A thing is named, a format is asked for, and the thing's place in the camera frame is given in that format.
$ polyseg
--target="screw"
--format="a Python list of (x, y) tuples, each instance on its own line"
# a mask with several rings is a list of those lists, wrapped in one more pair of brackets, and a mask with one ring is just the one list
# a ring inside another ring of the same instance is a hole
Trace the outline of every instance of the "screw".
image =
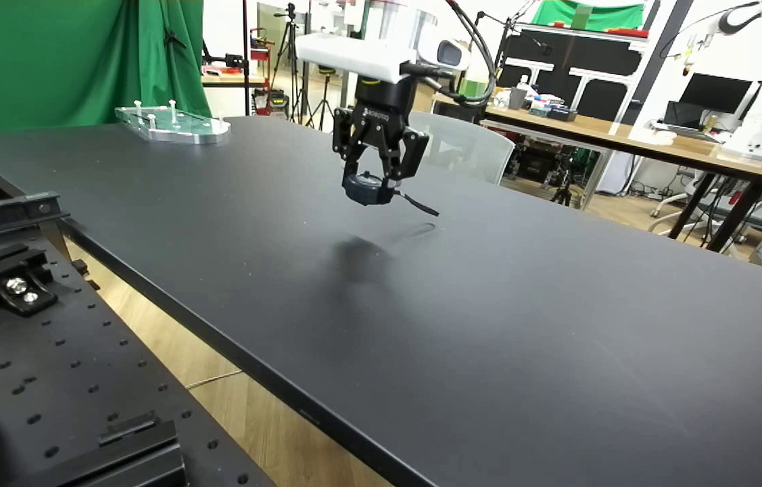
[(26, 289), (29, 289), (29, 284), (22, 278), (11, 277), (9, 280), (5, 281), (5, 289), (14, 293), (15, 296), (19, 296), (25, 293)]

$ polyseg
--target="red object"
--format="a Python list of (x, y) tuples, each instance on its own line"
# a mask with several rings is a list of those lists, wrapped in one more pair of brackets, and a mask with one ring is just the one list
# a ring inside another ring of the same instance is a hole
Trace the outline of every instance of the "red object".
[(638, 30), (637, 28), (608, 28), (607, 33), (618, 34), (619, 36), (648, 38), (648, 30)]

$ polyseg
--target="tripod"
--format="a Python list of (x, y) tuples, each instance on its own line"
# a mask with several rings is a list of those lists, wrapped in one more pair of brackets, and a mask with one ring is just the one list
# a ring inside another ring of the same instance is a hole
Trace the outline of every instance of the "tripod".
[(335, 69), (328, 68), (326, 66), (318, 66), (318, 73), (324, 74), (324, 99), (318, 103), (318, 107), (315, 107), (315, 109), (312, 111), (312, 116), (309, 117), (309, 123), (306, 124), (306, 126), (312, 127), (312, 129), (315, 129), (315, 115), (320, 111), (321, 113), (321, 123), (318, 125), (318, 130), (324, 130), (324, 117), (327, 112), (329, 112), (329, 116), (334, 117), (335, 115), (332, 113), (332, 107), (329, 105), (329, 102), (326, 99), (327, 90), (329, 88), (329, 77), (335, 74)]
[(281, 16), (287, 16), (288, 21), (285, 23), (285, 33), (282, 34), (281, 37), (281, 44), (279, 44), (279, 58), (276, 59), (275, 62), (275, 69), (272, 69), (272, 82), (270, 83), (270, 89), (272, 87), (275, 87), (275, 78), (276, 75), (279, 74), (279, 65), (281, 65), (281, 58), (283, 55), (285, 55), (285, 52), (287, 52), (287, 59), (291, 64), (291, 110), (288, 117), (288, 120), (290, 121), (296, 121), (294, 119), (294, 114), (296, 113), (298, 107), (300, 106), (300, 99), (304, 96), (304, 90), (297, 89), (297, 79), (298, 79), (298, 73), (297, 73), (297, 53), (295, 51), (296, 49), (296, 31), (297, 31), (297, 14), (295, 12), (296, 6), (293, 3), (287, 4), (287, 13), (284, 14), (273, 14), (277, 18), (281, 18)]

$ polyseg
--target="green cloth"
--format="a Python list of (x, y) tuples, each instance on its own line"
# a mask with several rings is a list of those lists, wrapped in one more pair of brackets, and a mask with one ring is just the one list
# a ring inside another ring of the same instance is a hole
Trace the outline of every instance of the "green cloth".
[(0, 0), (0, 130), (112, 122), (135, 99), (210, 115), (203, 13), (199, 0)]
[[(579, 3), (568, 0), (544, 0), (531, 23), (550, 25), (552, 22), (564, 22), (564, 24), (570, 25), (578, 5)], [(643, 5), (615, 9), (594, 7), (585, 29), (602, 32), (608, 28), (638, 28), (644, 23), (643, 10)]]

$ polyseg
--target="wooden floor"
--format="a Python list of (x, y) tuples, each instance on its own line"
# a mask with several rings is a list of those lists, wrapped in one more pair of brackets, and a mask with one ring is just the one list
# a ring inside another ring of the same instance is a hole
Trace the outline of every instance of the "wooden floor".
[[(588, 212), (644, 229), (652, 222), (648, 213), (655, 204), (640, 198), (595, 195)], [(696, 234), (688, 243), (699, 246), (695, 237)], [(759, 238), (760, 235), (751, 235), (753, 246)], [(83, 258), (89, 264), (91, 278), (101, 285), (103, 299), (183, 385), (237, 368), (83, 250), (70, 243), (69, 249), (73, 258)], [(753, 249), (740, 246), (740, 251), (748, 256)], [(192, 393), (279, 487), (387, 485), (245, 374), (200, 386)]]

